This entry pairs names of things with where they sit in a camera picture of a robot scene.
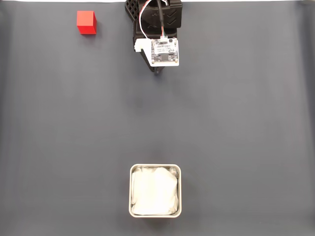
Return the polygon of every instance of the wire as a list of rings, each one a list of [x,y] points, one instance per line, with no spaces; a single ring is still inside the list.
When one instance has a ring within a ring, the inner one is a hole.
[[[143,5],[143,7],[142,7],[142,9],[141,9],[141,11],[140,11],[140,13],[139,13],[139,25],[140,25],[140,29],[141,29],[141,32],[143,33],[143,35],[146,37],[146,38],[148,38],[147,37],[147,35],[144,33],[144,31],[143,31],[143,29],[142,29],[142,25],[141,25],[141,16],[142,16],[142,13],[143,13],[143,11],[144,11],[144,9],[147,7],[147,5],[151,2],[152,0],[147,0],[145,3],[144,3],[144,5]],[[164,3],[165,3],[165,5],[166,6],[168,6],[168,3],[167,3],[167,0],[162,0]],[[164,26],[162,26],[162,36],[164,36],[165,34],[164,34]]]
[[[165,37],[165,35],[164,35],[164,16],[163,16],[162,5],[161,5],[160,0],[157,0],[157,7],[158,7],[159,21],[161,22],[162,37]]]

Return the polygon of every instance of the red block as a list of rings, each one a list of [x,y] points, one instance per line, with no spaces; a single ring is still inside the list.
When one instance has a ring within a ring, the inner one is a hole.
[[[96,23],[94,11],[77,12],[77,27],[81,34],[96,34]]]

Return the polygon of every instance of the gray mat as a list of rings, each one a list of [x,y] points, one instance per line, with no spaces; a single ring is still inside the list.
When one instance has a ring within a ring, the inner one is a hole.
[[[157,78],[123,3],[1,2],[0,235],[313,236],[305,12],[184,3],[181,64]],[[129,215],[136,163],[181,167],[179,218]]]

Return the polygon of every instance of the square metal bin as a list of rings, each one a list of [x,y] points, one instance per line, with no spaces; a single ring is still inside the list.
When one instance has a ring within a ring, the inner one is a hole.
[[[178,183],[177,183],[177,197],[178,197],[178,209],[177,212],[175,212],[172,215],[136,215],[133,214],[131,208],[131,175],[133,171],[137,168],[142,168],[142,167],[147,167],[147,168],[157,168],[157,167],[164,167],[164,168],[175,168],[177,173],[178,173]],[[130,169],[130,182],[129,182],[129,213],[133,217],[136,218],[176,218],[178,217],[182,212],[182,172],[181,168],[179,168],[178,165],[174,164],[135,164],[131,167]]]

